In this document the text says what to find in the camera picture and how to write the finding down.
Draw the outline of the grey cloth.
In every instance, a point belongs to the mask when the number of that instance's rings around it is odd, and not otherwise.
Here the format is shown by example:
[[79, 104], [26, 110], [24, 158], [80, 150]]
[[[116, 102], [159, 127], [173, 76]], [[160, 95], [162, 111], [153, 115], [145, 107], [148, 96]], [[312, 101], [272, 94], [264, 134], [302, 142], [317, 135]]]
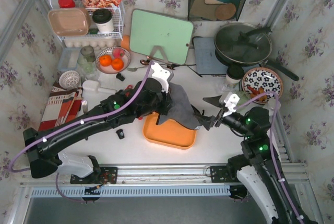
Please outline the grey cloth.
[[159, 114], [156, 124], [161, 125], [168, 120], [174, 120], [187, 129], [199, 130], [202, 124], [195, 117], [194, 108], [184, 88], [174, 83], [170, 83], [169, 87], [169, 95], [172, 101], [171, 108], [167, 115]]

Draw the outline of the orange plastic storage basket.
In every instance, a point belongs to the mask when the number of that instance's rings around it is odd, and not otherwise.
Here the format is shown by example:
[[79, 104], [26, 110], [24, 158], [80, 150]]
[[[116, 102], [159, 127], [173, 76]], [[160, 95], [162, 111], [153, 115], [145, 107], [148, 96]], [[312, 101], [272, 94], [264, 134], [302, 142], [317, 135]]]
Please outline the orange plastic storage basket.
[[147, 141], [178, 149], [188, 149], [195, 143], [196, 130], [187, 129], [175, 120], [157, 125], [158, 116], [153, 113], [145, 119], [142, 133]]

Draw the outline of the green translucent cup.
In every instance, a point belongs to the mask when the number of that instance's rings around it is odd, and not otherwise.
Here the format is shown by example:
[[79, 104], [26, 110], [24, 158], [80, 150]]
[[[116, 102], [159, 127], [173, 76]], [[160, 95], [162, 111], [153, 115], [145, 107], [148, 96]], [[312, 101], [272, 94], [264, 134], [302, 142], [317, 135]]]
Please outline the green translucent cup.
[[237, 106], [243, 105], [244, 103], [246, 103], [250, 99], [250, 96], [247, 92], [237, 91], [236, 94], [240, 98], [238, 103], [237, 103]]

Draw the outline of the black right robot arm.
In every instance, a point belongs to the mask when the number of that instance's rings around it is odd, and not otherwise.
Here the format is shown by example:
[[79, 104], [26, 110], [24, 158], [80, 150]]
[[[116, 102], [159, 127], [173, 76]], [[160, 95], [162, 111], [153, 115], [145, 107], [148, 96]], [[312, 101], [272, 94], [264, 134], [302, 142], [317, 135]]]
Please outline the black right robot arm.
[[273, 120], [269, 111], [253, 107], [245, 115], [236, 110], [239, 97], [229, 94], [203, 99], [219, 108], [217, 116], [204, 118], [209, 130], [227, 126], [240, 135], [242, 154], [228, 159], [226, 170], [232, 180], [238, 180], [251, 194], [267, 223], [313, 223], [293, 195], [282, 170], [273, 144]]

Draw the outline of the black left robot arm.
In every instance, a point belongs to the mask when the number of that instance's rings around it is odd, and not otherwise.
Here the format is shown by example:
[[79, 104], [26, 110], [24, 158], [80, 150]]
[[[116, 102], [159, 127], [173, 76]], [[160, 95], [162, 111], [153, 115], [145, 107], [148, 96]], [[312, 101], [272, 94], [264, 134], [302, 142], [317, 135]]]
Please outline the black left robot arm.
[[58, 127], [44, 131], [28, 128], [23, 132], [31, 175], [40, 179], [56, 172], [59, 152], [91, 135], [108, 131], [153, 112], [167, 114], [171, 96], [153, 78], [140, 81], [132, 89], [110, 95], [87, 113]]

